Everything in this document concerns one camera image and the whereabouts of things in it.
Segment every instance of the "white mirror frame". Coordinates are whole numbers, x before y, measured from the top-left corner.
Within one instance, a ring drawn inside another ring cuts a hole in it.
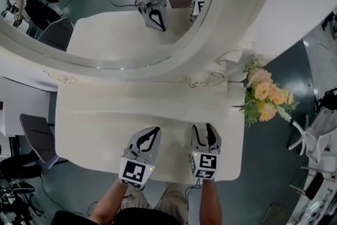
[[[207,0],[191,29],[178,41],[182,48],[172,56],[157,56],[155,64],[121,69],[142,60],[99,61],[61,52],[19,32],[0,19],[0,52],[7,60],[30,65],[42,71],[77,78],[108,80],[152,80],[183,75],[214,61],[228,52],[254,22],[266,0]]]

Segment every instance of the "black shirt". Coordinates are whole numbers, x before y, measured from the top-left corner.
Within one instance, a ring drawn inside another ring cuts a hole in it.
[[[80,217],[76,214],[66,211],[57,211],[51,225],[80,224],[80,225],[97,225],[95,222]],[[144,208],[127,208],[121,210],[113,225],[182,225],[175,217],[161,211]]]

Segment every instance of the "peach rose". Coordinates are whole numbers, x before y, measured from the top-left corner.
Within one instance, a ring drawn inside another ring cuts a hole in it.
[[[268,96],[268,99],[269,99],[270,101],[273,101],[273,100],[274,100],[276,90],[277,90],[277,86],[276,86],[275,84],[271,84],[271,85],[270,85],[269,96]]]
[[[276,93],[275,96],[272,100],[276,105],[280,105],[282,103],[284,103],[285,101],[285,97],[284,97],[284,93],[282,91],[282,89],[276,89]]]
[[[288,97],[288,104],[292,104],[294,102],[294,94],[290,93]]]
[[[265,100],[270,93],[269,83],[267,82],[260,83],[255,87],[254,90],[255,90],[254,97],[257,100]]]
[[[285,97],[289,96],[289,90],[288,89],[283,89],[283,94]]]
[[[274,118],[276,115],[276,109],[268,104],[265,103],[261,109],[260,121],[269,121],[270,119]]]
[[[247,87],[255,87],[260,83],[273,83],[272,74],[264,69],[255,69],[249,76]]]

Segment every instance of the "round mirror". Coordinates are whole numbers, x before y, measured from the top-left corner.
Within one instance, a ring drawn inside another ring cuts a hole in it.
[[[210,2],[0,0],[0,12],[7,24],[3,32],[35,53],[80,66],[128,70],[179,52],[200,28]]]

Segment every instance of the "chair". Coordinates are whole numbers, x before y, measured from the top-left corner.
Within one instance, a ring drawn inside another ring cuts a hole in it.
[[[38,41],[53,48],[67,51],[74,26],[69,18],[62,18],[51,23],[37,39]]]
[[[317,172],[316,175],[311,180],[309,186],[306,190],[302,190],[298,187],[295,187],[294,185],[289,185],[291,188],[298,191],[299,194],[306,196],[309,200],[313,200],[321,188],[324,181],[323,174],[321,172]]]
[[[336,135],[337,111],[321,107],[320,112],[310,126],[308,116],[306,116],[305,129],[302,129],[296,121],[293,121],[292,124],[300,131],[301,137],[288,147],[289,150],[294,149],[297,145],[302,143],[300,155],[302,155],[304,149],[306,149],[305,153],[308,158],[315,164],[319,164],[321,155],[329,142],[330,135]]]
[[[20,121],[29,144],[44,167],[50,169],[54,164],[66,162],[56,162],[59,157],[55,151],[55,138],[50,128],[54,124],[48,124],[46,118],[28,114],[21,114]]]

